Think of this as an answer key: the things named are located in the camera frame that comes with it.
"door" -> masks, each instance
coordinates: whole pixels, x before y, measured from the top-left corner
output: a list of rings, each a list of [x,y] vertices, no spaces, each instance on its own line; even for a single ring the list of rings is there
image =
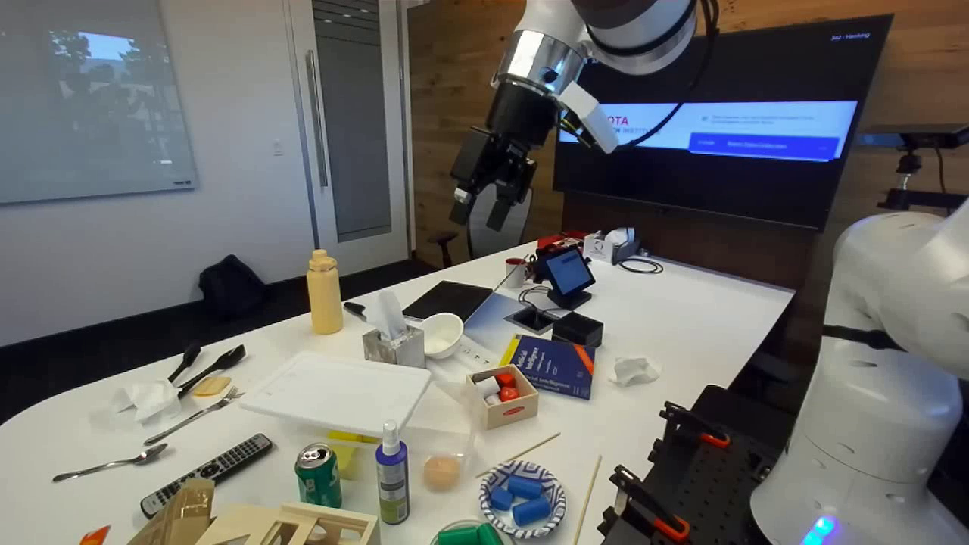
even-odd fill
[[[406,259],[406,12],[398,0],[282,3],[315,246],[342,273]]]

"cutting board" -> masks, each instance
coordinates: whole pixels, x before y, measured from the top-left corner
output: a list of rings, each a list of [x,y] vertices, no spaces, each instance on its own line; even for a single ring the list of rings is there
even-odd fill
[[[300,351],[262,389],[243,398],[251,411],[381,436],[406,427],[429,381],[426,368]]]

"screen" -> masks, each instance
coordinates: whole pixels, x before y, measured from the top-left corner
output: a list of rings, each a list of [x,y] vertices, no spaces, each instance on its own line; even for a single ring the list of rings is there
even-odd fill
[[[587,270],[578,248],[546,257],[546,270],[557,294],[577,294],[594,284],[594,273]]]
[[[678,116],[603,153],[557,133],[555,188],[824,231],[892,15],[725,33]],[[592,65],[581,86],[622,143],[652,130],[698,82],[706,40],[663,72]]]

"white robot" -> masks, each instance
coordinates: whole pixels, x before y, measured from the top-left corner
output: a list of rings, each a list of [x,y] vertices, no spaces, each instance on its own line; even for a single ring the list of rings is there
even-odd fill
[[[714,0],[700,0],[714,35]],[[497,186],[492,227],[528,193],[530,148],[560,111],[611,152],[587,62],[622,72],[669,68],[693,35],[698,0],[528,0],[497,76],[488,127],[453,175],[454,222]],[[952,219],[892,212],[855,224],[836,251],[828,335],[790,446],[754,492],[759,528],[778,545],[969,541],[926,492],[969,375],[969,207]]]

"floor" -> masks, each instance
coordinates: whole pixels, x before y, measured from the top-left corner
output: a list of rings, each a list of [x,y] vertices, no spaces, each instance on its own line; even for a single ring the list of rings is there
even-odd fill
[[[425,273],[429,273],[429,266],[404,259],[381,270],[345,275],[341,280],[341,288],[342,296],[352,300],[359,294],[371,294]],[[162,310],[126,320],[7,345],[0,348],[0,421],[62,390],[169,353],[181,353],[194,343],[207,345],[274,320],[284,320],[304,315],[305,310],[305,281],[291,280],[266,284],[266,300],[247,317],[220,317],[204,302],[191,302],[179,310]]]

